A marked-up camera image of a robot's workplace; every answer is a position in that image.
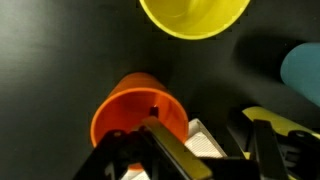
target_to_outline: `black table surface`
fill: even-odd
[[[319,0],[252,0],[205,40],[170,37],[136,0],[0,1],[0,179],[71,179],[92,151],[91,118],[126,74],[156,76],[234,155],[229,108],[257,103],[308,128],[320,108],[279,67],[320,41]]]

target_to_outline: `orange cup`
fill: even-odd
[[[188,118],[181,104],[153,76],[133,73],[118,83],[95,113],[90,130],[93,146],[110,130],[129,133],[155,106],[159,109],[158,119],[184,143],[188,136]],[[134,165],[130,169],[142,167]]]

